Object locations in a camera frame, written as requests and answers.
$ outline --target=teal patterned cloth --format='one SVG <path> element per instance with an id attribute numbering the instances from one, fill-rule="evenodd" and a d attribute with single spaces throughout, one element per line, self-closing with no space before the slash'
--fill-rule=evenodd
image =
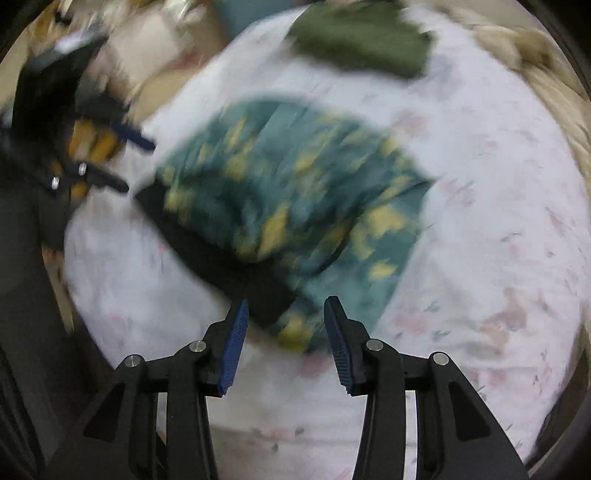
<path id="1" fill-rule="evenodd" d="M 297 299 L 270 327 L 295 351 L 327 348 L 326 297 L 368 331 L 420 234 L 430 183 L 394 140 L 308 105 L 233 105 L 157 171 L 165 208 L 244 261 L 275 259 Z"/>

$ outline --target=green cloth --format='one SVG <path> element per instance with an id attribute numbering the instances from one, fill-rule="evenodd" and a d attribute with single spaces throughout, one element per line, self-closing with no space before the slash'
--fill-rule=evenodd
<path id="1" fill-rule="evenodd" d="M 345 70 L 380 70 L 404 78 L 423 73 L 431 35 L 406 22 L 397 2 L 315 4 L 288 36 L 306 54 Z"/>
<path id="2" fill-rule="evenodd" d="M 388 136 L 279 100 L 227 108 L 157 176 L 183 226 L 245 261 L 275 260 L 297 298 L 270 331 L 296 351 L 327 348 L 330 295 L 372 330 L 420 233 L 430 186 Z"/>

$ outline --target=bed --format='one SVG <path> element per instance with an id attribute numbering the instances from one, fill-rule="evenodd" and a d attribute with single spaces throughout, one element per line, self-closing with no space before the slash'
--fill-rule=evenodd
<path id="1" fill-rule="evenodd" d="M 436 36 L 427 74 L 406 81 L 296 54 L 285 34 L 301 11 L 247 29 L 146 122 L 154 155 L 128 147 L 113 169 L 137 192 L 216 112 L 260 96 L 304 100 L 394 135 L 435 184 L 423 234 L 372 335 L 410 355 L 447 352 L 527 460 L 571 374 L 591 292 L 589 201 L 560 128 L 517 74 L 441 13 L 406 12 Z M 131 196 L 91 192 L 67 231 L 66 274 L 113 366 L 131 353 L 171 355 L 229 307 Z M 411 396 L 407 406 L 410 479 Z M 286 352 L 252 327 L 233 388 L 209 402 L 220 477 L 350 478 L 364 408 L 328 354 Z"/>

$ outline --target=crumpled cloth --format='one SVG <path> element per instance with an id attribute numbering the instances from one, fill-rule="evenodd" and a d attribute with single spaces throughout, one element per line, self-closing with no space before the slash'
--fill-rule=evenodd
<path id="1" fill-rule="evenodd" d="M 168 187 L 165 210 L 185 228 L 242 261 L 274 261 L 296 298 L 268 328 L 297 352 L 328 351 L 322 307 L 331 295 L 373 331 L 430 187 L 389 135 L 273 99 L 222 111 L 157 178 Z"/>
<path id="2" fill-rule="evenodd" d="M 569 142 L 591 197 L 591 103 L 574 70 L 551 37 L 535 28 L 493 25 L 464 8 L 442 8 L 453 21 L 469 28 L 479 45 L 507 68 L 520 72 Z"/>
<path id="3" fill-rule="evenodd" d="M 291 26 L 299 50 L 345 70 L 380 70 L 404 78 L 423 74 L 431 35 L 400 15 L 397 1 L 317 4 Z"/>

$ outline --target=white bedding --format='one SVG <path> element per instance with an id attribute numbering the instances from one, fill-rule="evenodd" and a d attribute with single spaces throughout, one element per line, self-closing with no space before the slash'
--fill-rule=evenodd
<path id="1" fill-rule="evenodd" d="M 153 156 L 128 148 L 114 169 L 137 190 L 220 108 L 286 95 L 390 131 L 437 183 L 425 227 L 374 336 L 402 353 L 445 351 L 522 458 L 563 385 L 589 297 L 588 200 L 568 145 L 535 94 L 471 34 L 422 7 L 436 33 L 427 75 L 342 73 L 299 57 L 284 36 L 301 10 L 254 25 L 145 126 Z M 175 258 L 131 197 L 91 192 L 66 240 L 72 298 L 112 365 L 171 355 L 225 316 L 227 301 Z M 279 350 L 255 328 L 235 385 L 208 402 L 225 480 L 345 480 L 365 403 L 331 357 Z M 415 462 L 409 401 L 405 478 Z"/>

